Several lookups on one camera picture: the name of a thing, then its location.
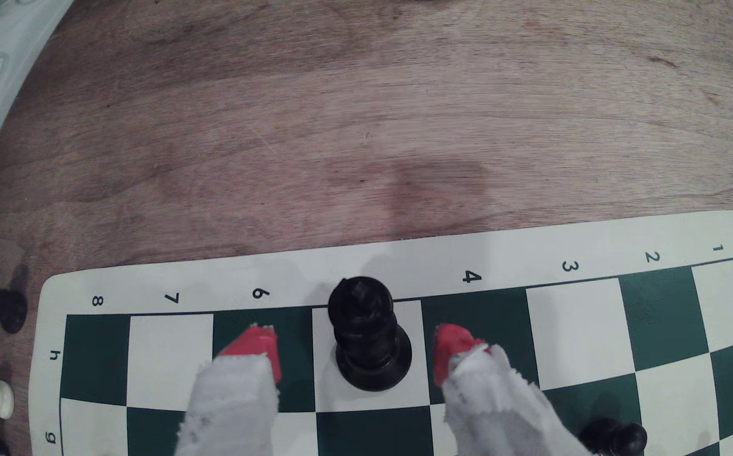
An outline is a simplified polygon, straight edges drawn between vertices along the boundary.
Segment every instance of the white cloth padding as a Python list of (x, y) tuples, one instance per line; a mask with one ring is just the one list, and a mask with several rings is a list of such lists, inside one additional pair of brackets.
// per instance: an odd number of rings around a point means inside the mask
[(454, 355), (442, 384), (460, 456), (589, 456), (498, 345)]
[(219, 356), (198, 373), (175, 456), (272, 456), (278, 405), (265, 355)]

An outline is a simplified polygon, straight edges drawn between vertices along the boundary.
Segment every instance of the chess mat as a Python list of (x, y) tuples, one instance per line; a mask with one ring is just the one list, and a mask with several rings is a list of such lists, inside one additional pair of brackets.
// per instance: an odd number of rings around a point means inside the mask
[[(712, 223), (709, 231), (722, 228), (723, 232), (710, 240), (696, 239), (682, 230), (691, 238), (684, 241), (680, 233), (656, 233), (680, 230), (693, 221)], [(443, 286), (437, 286), (436, 277), (431, 276), (408, 285), (415, 277), (426, 276), (425, 265), (409, 264), (409, 258), (417, 258), (415, 248), (408, 244), (398, 248), (396, 243), (381, 245), (391, 245), (390, 257), (399, 258), (403, 268), (392, 270), (381, 263), (370, 271), (361, 264), (358, 270), (333, 273), (323, 281), (308, 278), (306, 269), (299, 266), (363, 263), (357, 257), (373, 259), (370, 246), (378, 244), (320, 249), (323, 255), (306, 263), (296, 257), (268, 264), (258, 259), (248, 264), (190, 262), (195, 274), (181, 283), (167, 281), (171, 270), (151, 271), (153, 276), (156, 272), (163, 276), (162, 283), (171, 290), (168, 298), (147, 299), (145, 303), (154, 301), (147, 305), (134, 301), (138, 296), (131, 291), (130, 279), (136, 278), (138, 288), (145, 289), (141, 277), (146, 273), (135, 277), (133, 266), (97, 270), (108, 272), (102, 278), (82, 273), (59, 276), (67, 280), (49, 280), (51, 292), (47, 283), (41, 296), (38, 321), (48, 322), (44, 335), (50, 345), (37, 346), (37, 342), (46, 343), (38, 323), (29, 396), (32, 449), (61, 456), (173, 454), (195, 374), (245, 327), (257, 323), (273, 325), (279, 336), (282, 380), (277, 385), (279, 414), (272, 430), (274, 454), (453, 456), (456, 445), (443, 422), (442, 392), (433, 384), (431, 345), (438, 325), (455, 323), (504, 347), (513, 367), (544, 391), (574, 434), (594, 418), (605, 416), (641, 423), (648, 432), (645, 455), (733, 455), (733, 212), (617, 222), (550, 227), (555, 231), (535, 233), (531, 244), (518, 245), (543, 253), (549, 245), (535, 241), (549, 238), (555, 245), (572, 244), (577, 240), (573, 235), (597, 247), (600, 242), (609, 244), (602, 253), (593, 249), (597, 253), (592, 258), (551, 262), (557, 268), (543, 277), (529, 271), (523, 277), (493, 280), (495, 274), (513, 275), (518, 269), (514, 264), (501, 269), (487, 263), (477, 267), (462, 262), (458, 254), (449, 255), (449, 249), (462, 253), (467, 249), (469, 256), (479, 252), (487, 256), (484, 249), (493, 245), (488, 234), (505, 237), (506, 244), (510, 233), (529, 235), (532, 230), (424, 239), (427, 245), (417, 253), (429, 259), (432, 246), (457, 238), (436, 252), (443, 262), (459, 264), (453, 269), (459, 283), (454, 279), (454, 285), (444, 287), (456, 292), (442, 293)], [(584, 229), (573, 234), (567, 231), (570, 227)], [(618, 247), (638, 243), (640, 236), (652, 238), (656, 247), (647, 252), (631, 248), (633, 253)], [(719, 240), (727, 236), (728, 242)], [(622, 237), (622, 243), (612, 237)], [(512, 245), (506, 250), (513, 250)], [(354, 247), (363, 252), (353, 253)], [(490, 251), (505, 257), (504, 249)], [(311, 252), (298, 252), (298, 256)], [(287, 253), (295, 252), (268, 255), (273, 259)], [(637, 254), (638, 261), (622, 265), (612, 258)], [(557, 258), (578, 257), (560, 252)], [(589, 268), (593, 261), (605, 267)], [(417, 267), (404, 275), (392, 274), (412, 266)], [(208, 284), (218, 268), (218, 277), (257, 272), (251, 275), (250, 285), (242, 288), (245, 300), (215, 296), (211, 301), (199, 295), (198, 290), (211, 288)], [(592, 271), (581, 275), (586, 269)], [(303, 292), (292, 299), (278, 285), (257, 277), (263, 271), (279, 280), (303, 275), (307, 280), (290, 286)], [(337, 280), (365, 271), (389, 287), (398, 322), (412, 343), (407, 376), (379, 393), (361, 391), (341, 378), (325, 307)], [(322, 268), (317, 274), (330, 272)], [(127, 288), (115, 283), (120, 278), (128, 282)], [(113, 288), (107, 287), (111, 281)], [(498, 286), (510, 282), (520, 285)], [(70, 293), (78, 289), (87, 303), (69, 304), (65, 299), (70, 300), (76, 295)], [(123, 303), (120, 296), (128, 295)], [(287, 296), (271, 299), (277, 295)], [(53, 312), (44, 313), (44, 303), (58, 299), (63, 304), (50, 304)], [(201, 304), (188, 304), (191, 299)], [(90, 312), (78, 312), (83, 308)]]

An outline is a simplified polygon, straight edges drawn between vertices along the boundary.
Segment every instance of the wood grain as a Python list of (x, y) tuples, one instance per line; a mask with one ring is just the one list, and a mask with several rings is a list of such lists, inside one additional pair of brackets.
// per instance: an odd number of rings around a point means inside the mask
[(77, 0), (0, 135), (0, 421), (54, 274), (733, 209), (733, 0)]

